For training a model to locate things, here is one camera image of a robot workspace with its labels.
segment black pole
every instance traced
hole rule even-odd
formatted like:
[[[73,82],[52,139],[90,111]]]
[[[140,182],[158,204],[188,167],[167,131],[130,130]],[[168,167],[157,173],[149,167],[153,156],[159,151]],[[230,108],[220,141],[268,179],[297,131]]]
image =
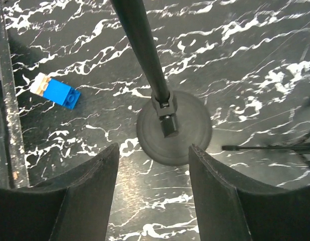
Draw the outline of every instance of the black pole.
[[[242,147],[242,146],[222,146],[223,151],[241,151],[241,150],[294,150],[308,151],[310,144],[292,145],[292,146],[266,146],[266,147]]]
[[[111,0],[156,100],[167,103],[166,84],[142,0]]]

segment black round stand base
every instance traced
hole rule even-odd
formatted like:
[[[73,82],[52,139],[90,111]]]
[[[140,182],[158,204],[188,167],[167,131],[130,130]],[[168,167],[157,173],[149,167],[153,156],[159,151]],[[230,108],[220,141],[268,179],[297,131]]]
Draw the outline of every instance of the black round stand base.
[[[177,99],[179,134],[164,138],[160,120],[151,100],[137,119],[137,137],[142,149],[154,161],[167,166],[182,166],[189,162],[189,146],[205,150],[212,136],[211,118],[207,108],[195,96],[174,91]]]

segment blue lego brick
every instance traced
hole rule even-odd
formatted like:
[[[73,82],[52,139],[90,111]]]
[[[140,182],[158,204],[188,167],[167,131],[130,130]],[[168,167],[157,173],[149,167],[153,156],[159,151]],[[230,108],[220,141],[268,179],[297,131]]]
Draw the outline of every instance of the blue lego brick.
[[[80,92],[67,84],[51,79],[43,97],[59,105],[73,109],[80,96]]]

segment lego brick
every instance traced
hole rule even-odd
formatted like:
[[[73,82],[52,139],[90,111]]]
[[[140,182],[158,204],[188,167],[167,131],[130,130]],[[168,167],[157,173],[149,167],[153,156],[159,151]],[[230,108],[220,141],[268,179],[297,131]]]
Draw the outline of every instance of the lego brick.
[[[43,97],[59,105],[73,109],[80,96],[80,92],[67,84],[51,79],[44,91]]]
[[[30,87],[30,92],[42,96],[59,105],[73,109],[80,96],[80,92],[67,84],[39,73]]]

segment black marble floor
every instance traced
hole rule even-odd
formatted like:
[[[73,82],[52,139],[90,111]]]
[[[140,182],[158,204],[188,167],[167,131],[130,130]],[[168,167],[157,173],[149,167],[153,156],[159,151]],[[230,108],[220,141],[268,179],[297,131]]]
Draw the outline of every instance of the black marble floor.
[[[150,160],[135,133],[150,88],[107,0],[9,0],[6,21],[31,184],[120,145],[107,240],[199,240],[188,167]],[[212,115],[207,152],[262,182],[310,184],[288,153],[221,145],[293,140],[310,129],[310,0],[145,0],[173,89]],[[29,92],[39,72],[78,89],[74,110]]]

